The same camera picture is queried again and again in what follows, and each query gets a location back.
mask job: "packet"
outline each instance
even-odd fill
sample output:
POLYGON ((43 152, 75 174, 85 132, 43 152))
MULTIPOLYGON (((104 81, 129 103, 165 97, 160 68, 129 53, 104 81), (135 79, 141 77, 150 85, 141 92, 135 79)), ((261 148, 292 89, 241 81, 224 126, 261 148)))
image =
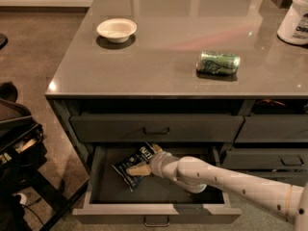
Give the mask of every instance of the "packet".
POLYGON ((124 159, 121 162, 113 164, 115 171, 120 174, 124 181, 128 184, 130 191, 132 192, 142 180, 144 176, 132 176, 126 172, 126 169, 138 165, 139 163, 148 163, 151 157, 155 154, 155 150, 149 143, 146 143, 143 147, 138 149, 129 158, 124 159))

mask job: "bowl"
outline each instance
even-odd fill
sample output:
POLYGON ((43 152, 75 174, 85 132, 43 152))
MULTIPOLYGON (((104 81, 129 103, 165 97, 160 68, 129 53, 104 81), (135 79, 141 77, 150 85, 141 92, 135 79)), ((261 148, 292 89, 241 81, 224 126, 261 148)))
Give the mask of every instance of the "bowl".
POLYGON ((100 23, 97 33, 113 43, 123 43, 137 30, 135 22, 129 19, 109 19, 100 23))

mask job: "drawer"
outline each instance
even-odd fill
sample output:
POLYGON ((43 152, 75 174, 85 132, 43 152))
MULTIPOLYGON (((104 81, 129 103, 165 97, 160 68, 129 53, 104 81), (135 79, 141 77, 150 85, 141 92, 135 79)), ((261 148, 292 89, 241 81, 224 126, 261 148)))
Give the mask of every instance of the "drawer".
MULTIPOLYGON (((96 147, 88 190, 82 209, 73 215, 82 223, 144 223, 167 226, 169 223, 231 223, 241 210, 230 207, 228 195, 212 187, 202 193, 187 193, 167 179, 144 177, 130 192, 112 164, 129 157, 137 146, 96 147)), ((207 158, 206 148, 168 148, 177 156, 187 154, 207 158)))
POLYGON ((241 148, 226 151, 230 169, 307 169, 308 148, 241 148))
POLYGON ((243 123, 232 115, 80 115, 70 122, 81 142, 232 141, 243 123))
POLYGON ((307 142, 308 115, 253 115, 245 118, 236 142, 307 142))

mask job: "soda can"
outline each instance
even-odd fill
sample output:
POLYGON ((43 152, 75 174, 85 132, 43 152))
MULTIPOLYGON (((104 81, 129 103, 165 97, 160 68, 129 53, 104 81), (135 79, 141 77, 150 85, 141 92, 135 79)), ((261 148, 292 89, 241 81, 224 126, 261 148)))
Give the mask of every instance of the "soda can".
POLYGON ((241 58, 232 53, 202 51, 196 63, 198 74, 232 75, 238 71, 241 58))

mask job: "plastic canister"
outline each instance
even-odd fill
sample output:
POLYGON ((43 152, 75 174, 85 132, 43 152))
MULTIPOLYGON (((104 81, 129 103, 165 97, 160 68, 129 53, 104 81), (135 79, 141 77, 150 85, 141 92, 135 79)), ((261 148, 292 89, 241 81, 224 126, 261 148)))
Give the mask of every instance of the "plastic canister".
POLYGON ((308 44, 308 0, 293 0, 277 35, 288 43, 308 44))

